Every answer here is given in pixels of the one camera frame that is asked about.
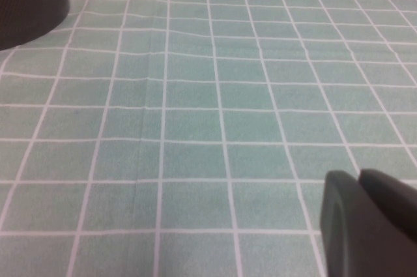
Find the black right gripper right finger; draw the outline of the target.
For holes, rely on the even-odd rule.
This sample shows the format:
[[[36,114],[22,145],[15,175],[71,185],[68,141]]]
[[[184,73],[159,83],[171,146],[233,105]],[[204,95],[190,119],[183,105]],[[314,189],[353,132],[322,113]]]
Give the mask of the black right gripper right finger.
[[[391,224],[416,234],[415,188],[376,169],[362,169],[358,182]]]

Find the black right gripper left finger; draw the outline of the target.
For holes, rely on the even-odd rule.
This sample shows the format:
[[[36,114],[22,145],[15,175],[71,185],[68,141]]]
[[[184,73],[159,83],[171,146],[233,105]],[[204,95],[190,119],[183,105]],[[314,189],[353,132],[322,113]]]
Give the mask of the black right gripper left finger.
[[[345,171],[326,174],[320,228],[327,274],[415,276],[416,234],[391,224],[358,178]]]

